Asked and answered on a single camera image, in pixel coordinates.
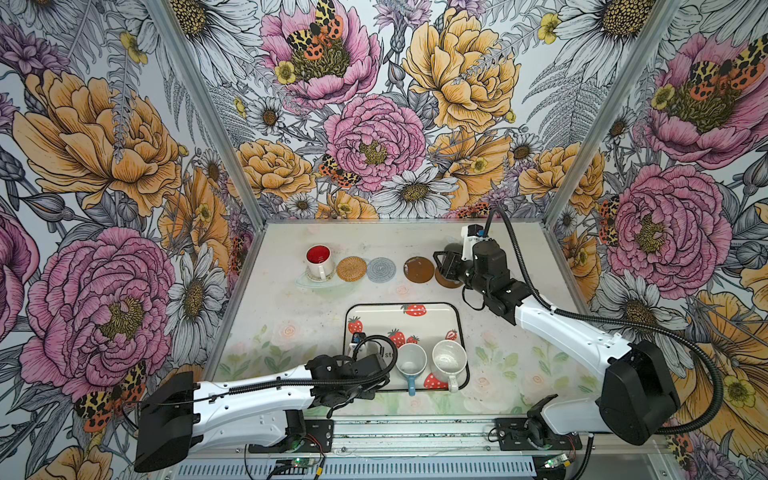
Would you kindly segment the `woven rattan coaster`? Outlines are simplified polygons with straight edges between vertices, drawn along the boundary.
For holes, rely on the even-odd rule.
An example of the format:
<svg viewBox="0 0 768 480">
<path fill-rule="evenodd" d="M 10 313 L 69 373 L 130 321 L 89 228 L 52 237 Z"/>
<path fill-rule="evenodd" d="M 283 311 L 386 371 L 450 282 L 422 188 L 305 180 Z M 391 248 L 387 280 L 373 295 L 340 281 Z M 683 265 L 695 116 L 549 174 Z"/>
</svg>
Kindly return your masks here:
<svg viewBox="0 0 768 480">
<path fill-rule="evenodd" d="M 359 256 L 348 256 L 337 264 L 336 274 L 345 282 L 359 281 L 367 274 L 367 262 Z"/>
</svg>

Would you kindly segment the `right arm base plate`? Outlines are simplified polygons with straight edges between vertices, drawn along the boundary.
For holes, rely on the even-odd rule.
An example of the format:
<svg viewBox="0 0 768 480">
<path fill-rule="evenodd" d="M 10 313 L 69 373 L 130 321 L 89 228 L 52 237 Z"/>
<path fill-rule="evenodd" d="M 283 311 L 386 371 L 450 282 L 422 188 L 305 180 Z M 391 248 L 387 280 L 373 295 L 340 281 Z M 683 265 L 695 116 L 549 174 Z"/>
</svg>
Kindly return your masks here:
<svg viewBox="0 0 768 480">
<path fill-rule="evenodd" d="M 578 451 L 582 449 L 582 442 L 578 435 L 556 434 L 536 418 L 496 418 L 491 437 L 496 439 L 502 451 Z"/>
</svg>

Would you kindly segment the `aluminium front rail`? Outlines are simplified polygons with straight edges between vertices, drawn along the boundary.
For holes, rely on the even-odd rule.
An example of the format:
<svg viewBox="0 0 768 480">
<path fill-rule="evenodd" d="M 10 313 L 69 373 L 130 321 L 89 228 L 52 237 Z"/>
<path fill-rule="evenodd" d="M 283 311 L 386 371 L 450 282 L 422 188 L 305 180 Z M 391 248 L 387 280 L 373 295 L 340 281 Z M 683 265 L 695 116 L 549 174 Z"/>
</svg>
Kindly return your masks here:
<svg viewBox="0 0 768 480">
<path fill-rule="evenodd" d="M 329 453 L 250 454 L 249 444 L 241 441 L 228 446 L 193 448 L 188 461 L 198 458 L 263 457 L 325 454 L 327 458 L 481 456 L 504 452 L 508 455 L 547 455 L 561 452 L 502 451 L 495 438 L 492 415 L 479 416 L 338 416 L 334 421 L 332 449 Z"/>
</svg>

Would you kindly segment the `scratched dark wooden coaster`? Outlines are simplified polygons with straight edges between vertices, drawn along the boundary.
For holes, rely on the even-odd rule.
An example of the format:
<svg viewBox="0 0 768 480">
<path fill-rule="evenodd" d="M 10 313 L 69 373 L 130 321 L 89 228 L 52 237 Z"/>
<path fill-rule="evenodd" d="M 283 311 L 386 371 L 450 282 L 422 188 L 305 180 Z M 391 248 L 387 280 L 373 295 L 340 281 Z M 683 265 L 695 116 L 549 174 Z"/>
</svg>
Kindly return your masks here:
<svg viewBox="0 0 768 480">
<path fill-rule="evenodd" d="M 435 266 L 429 258 L 414 256 L 405 261 L 403 272 L 408 281 L 423 284 L 434 277 Z"/>
</svg>

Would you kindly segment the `strawberry print serving tray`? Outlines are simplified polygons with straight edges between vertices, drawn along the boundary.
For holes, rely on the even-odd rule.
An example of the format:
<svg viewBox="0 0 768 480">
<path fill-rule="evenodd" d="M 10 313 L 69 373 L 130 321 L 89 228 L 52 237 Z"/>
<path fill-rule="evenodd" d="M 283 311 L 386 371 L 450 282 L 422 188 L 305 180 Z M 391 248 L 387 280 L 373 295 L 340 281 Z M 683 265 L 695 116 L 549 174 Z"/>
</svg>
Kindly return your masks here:
<svg viewBox="0 0 768 480">
<path fill-rule="evenodd" d="M 455 393 L 470 379 L 458 309 L 449 303 L 357 304 L 345 317 L 347 356 L 378 354 L 394 367 L 388 391 Z"/>
</svg>

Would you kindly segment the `multicolour braided coaster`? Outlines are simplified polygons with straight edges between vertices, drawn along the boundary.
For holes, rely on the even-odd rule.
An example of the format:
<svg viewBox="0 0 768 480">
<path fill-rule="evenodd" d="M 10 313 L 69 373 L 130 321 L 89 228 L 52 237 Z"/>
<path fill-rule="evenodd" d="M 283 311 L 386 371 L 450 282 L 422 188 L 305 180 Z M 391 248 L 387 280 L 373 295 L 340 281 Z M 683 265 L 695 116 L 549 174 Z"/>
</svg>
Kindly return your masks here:
<svg viewBox="0 0 768 480">
<path fill-rule="evenodd" d="M 334 271 L 325 278 L 320 278 L 313 276 L 309 270 L 305 270 L 297 282 L 307 284 L 312 288 L 321 288 L 322 286 L 330 285 L 335 279 L 336 273 Z"/>
</svg>

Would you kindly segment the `red interior mug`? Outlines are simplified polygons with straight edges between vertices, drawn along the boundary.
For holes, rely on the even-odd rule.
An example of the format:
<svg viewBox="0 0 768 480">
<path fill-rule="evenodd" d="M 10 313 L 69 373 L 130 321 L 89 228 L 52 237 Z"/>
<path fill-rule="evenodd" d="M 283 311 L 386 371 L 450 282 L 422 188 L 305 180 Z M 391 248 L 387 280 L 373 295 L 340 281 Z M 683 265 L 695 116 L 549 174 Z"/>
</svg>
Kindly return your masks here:
<svg viewBox="0 0 768 480">
<path fill-rule="evenodd" d="M 325 278 L 335 270 L 331 249 L 322 244 L 311 246 L 305 254 L 307 269 L 315 277 Z"/>
</svg>

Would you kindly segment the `plain round wooden coaster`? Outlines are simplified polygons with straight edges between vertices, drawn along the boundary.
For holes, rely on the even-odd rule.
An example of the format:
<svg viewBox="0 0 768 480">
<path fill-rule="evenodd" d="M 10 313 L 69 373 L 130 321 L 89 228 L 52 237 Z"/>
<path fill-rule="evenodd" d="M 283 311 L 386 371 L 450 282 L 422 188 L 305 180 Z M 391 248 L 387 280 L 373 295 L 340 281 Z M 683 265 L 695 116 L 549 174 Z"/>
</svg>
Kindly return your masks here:
<svg viewBox="0 0 768 480">
<path fill-rule="evenodd" d="M 450 280 L 444 277 L 439 270 L 434 273 L 434 278 L 438 284 L 447 289 L 461 288 L 463 283 L 461 281 Z"/>
</svg>

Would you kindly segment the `white mug purple handle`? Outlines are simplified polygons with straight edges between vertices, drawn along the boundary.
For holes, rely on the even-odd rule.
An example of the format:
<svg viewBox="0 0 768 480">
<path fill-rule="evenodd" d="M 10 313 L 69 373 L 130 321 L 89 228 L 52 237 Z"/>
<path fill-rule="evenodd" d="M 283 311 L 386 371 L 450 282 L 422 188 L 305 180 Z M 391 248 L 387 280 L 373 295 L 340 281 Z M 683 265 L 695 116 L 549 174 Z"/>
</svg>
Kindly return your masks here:
<svg viewBox="0 0 768 480">
<path fill-rule="evenodd" d="M 368 342 L 350 343 L 348 345 L 346 354 L 349 357 L 362 359 L 372 354 L 381 354 L 381 352 L 382 346 L 380 343 L 376 340 L 372 340 Z"/>
</svg>

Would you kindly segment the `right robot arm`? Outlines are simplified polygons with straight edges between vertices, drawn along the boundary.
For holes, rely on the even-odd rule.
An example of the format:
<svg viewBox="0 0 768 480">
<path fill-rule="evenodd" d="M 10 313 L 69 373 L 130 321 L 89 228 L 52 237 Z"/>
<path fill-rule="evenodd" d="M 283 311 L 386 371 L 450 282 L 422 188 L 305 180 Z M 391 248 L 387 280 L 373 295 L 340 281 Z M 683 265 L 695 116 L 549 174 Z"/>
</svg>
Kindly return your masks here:
<svg viewBox="0 0 768 480">
<path fill-rule="evenodd" d="M 664 355 L 655 344 L 628 341 L 544 305 L 529 283 L 512 277 L 496 241 L 480 240 L 469 252 L 452 245 L 434 252 L 433 259 L 443 277 L 479 293 L 490 312 L 556 346 L 598 380 L 598 392 L 540 400 L 527 413 L 532 427 L 556 435 L 611 433 L 642 445 L 679 409 Z"/>
</svg>

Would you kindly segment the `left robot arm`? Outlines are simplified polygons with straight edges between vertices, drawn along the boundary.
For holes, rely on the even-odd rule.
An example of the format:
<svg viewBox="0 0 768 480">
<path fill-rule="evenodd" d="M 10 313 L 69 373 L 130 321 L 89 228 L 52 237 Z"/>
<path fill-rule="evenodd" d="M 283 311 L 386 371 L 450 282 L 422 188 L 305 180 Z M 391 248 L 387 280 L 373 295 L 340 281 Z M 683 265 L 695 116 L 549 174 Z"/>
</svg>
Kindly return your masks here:
<svg viewBox="0 0 768 480">
<path fill-rule="evenodd" d="M 169 468 L 192 452 L 258 445 L 285 450 L 305 433 L 304 413 L 371 399 L 393 364 L 378 354 L 361 359 L 320 355 L 287 371 L 229 382 L 174 375 L 138 407 L 135 472 Z"/>
</svg>

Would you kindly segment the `green circuit board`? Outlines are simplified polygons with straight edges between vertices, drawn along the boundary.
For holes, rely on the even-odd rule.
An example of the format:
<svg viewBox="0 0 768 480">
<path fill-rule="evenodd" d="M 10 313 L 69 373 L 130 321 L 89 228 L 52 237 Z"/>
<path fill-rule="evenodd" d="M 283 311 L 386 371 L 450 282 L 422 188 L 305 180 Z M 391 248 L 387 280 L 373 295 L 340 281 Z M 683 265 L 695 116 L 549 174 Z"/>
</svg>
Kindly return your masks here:
<svg viewBox="0 0 768 480">
<path fill-rule="evenodd" d="M 321 461 L 312 458 L 294 458 L 279 460 L 272 471 L 274 475 L 308 475 L 315 474 Z"/>
</svg>

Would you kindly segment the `grey mug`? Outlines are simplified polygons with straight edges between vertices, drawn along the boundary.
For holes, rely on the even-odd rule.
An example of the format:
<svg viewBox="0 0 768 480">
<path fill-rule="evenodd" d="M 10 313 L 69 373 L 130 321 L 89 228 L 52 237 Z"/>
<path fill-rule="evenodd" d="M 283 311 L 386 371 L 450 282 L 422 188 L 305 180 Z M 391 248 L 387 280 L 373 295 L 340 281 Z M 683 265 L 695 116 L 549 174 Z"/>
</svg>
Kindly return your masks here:
<svg viewBox="0 0 768 480">
<path fill-rule="evenodd" d="M 445 247 L 440 272 L 443 277 L 452 281 L 458 281 L 465 270 L 463 260 L 463 245 L 451 243 Z"/>
</svg>

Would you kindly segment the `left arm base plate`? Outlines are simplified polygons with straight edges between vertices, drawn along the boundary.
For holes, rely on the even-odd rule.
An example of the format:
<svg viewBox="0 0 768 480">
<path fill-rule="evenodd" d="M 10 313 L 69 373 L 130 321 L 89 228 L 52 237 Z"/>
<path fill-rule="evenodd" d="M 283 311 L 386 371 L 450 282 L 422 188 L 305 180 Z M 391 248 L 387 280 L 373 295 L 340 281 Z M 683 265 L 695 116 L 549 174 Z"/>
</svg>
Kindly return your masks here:
<svg viewBox="0 0 768 480">
<path fill-rule="evenodd" d="M 289 417 L 286 437 L 273 446 L 249 444 L 250 454 L 329 453 L 332 449 L 334 421 Z"/>
</svg>

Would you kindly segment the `grey braided coaster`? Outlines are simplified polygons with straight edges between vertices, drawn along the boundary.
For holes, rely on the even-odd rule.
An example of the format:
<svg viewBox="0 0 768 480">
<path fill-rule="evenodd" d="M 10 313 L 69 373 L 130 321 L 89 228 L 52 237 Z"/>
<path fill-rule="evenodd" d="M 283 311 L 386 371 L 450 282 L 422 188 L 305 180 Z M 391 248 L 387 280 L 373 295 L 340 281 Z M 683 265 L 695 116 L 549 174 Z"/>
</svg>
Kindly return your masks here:
<svg viewBox="0 0 768 480">
<path fill-rule="evenodd" d="M 377 257 L 367 264 L 367 278 L 377 284 L 387 283 L 396 275 L 395 263 L 386 257 Z"/>
</svg>

